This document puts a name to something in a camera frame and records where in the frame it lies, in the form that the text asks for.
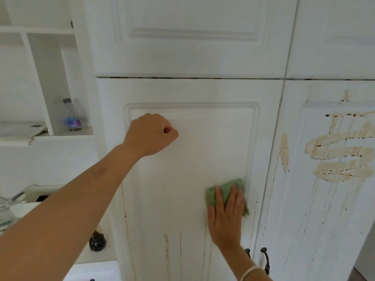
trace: hand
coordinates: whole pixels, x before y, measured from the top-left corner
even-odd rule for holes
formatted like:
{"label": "hand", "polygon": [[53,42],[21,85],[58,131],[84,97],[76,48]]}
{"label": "hand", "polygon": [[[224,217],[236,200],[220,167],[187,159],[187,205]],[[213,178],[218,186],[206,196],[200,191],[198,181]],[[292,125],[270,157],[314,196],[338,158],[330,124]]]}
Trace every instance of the hand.
{"label": "hand", "polygon": [[219,187],[215,189],[215,196],[216,211],[213,205],[208,208],[209,231],[212,241],[223,252],[241,246],[241,223],[245,198],[242,190],[236,193],[236,186],[233,185],[224,209]]}
{"label": "hand", "polygon": [[177,130],[160,114],[146,113],[130,123],[123,144],[142,158],[161,151],[178,136]]}

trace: cabinet handle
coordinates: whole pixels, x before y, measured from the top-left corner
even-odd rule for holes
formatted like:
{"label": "cabinet handle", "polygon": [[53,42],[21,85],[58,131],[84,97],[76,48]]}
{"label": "cabinet handle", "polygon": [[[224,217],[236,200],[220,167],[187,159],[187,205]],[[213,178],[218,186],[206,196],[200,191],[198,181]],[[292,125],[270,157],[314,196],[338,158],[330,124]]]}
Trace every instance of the cabinet handle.
{"label": "cabinet handle", "polygon": [[[246,248],[245,249],[245,252],[247,253],[247,255],[250,257],[251,259],[251,256],[250,256],[250,249]],[[261,248],[260,249],[260,252],[261,253],[264,253],[265,254],[265,258],[267,260],[267,264],[265,265],[265,268],[264,268],[264,271],[267,275],[270,274],[270,260],[268,259],[268,254],[267,254],[267,248]]]}
{"label": "cabinet handle", "polygon": [[265,254],[265,259],[267,260],[267,264],[265,265],[264,270],[265,270],[265,273],[269,275],[270,274],[270,260],[268,259],[267,248],[261,248],[260,252]]}

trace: bracelet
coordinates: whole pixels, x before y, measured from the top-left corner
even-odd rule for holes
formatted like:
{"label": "bracelet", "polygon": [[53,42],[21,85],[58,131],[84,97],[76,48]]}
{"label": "bracelet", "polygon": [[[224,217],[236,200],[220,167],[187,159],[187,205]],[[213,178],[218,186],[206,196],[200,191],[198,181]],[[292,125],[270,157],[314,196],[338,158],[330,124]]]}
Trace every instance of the bracelet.
{"label": "bracelet", "polygon": [[255,269],[261,269],[259,266],[257,265],[254,265],[253,267],[249,268],[241,277],[240,281],[243,281],[245,279],[245,277],[250,273],[252,272],[253,270]]}

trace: purple and blue label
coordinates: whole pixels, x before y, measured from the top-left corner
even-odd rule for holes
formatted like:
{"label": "purple and blue label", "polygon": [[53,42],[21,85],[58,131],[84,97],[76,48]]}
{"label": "purple and blue label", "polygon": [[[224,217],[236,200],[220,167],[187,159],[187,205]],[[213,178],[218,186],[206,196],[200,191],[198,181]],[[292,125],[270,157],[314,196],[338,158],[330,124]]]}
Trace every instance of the purple and blue label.
{"label": "purple and blue label", "polygon": [[78,118],[70,118],[68,117],[66,120],[65,120],[66,124],[69,126],[69,127],[81,127],[82,124],[81,124],[81,121],[79,121]]}

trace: green cloth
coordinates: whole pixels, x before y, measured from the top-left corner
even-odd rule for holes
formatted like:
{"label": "green cloth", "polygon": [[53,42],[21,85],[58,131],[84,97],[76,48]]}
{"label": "green cloth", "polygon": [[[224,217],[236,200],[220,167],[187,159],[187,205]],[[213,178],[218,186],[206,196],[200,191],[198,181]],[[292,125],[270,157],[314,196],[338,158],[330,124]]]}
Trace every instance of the green cloth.
{"label": "green cloth", "polygon": [[[242,192],[245,193],[245,183],[241,178],[233,179],[231,181],[228,181],[228,182],[220,185],[219,187],[220,187],[221,195],[223,196],[224,206],[227,205],[227,201],[228,201],[229,194],[230,194],[230,191],[231,191],[231,187],[232,187],[233,184],[235,184],[237,186],[237,191],[241,189]],[[216,187],[216,185],[211,186],[211,187],[206,189],[206,204],[207,204],[207,207],[209,205],[213,205],[213,206],[216,207],[215,187]],[[246,217],[249,214],[250,214],[249,208],[247,207],[247,202],[245,200],[245,206],[243,208],[242,216]]]}

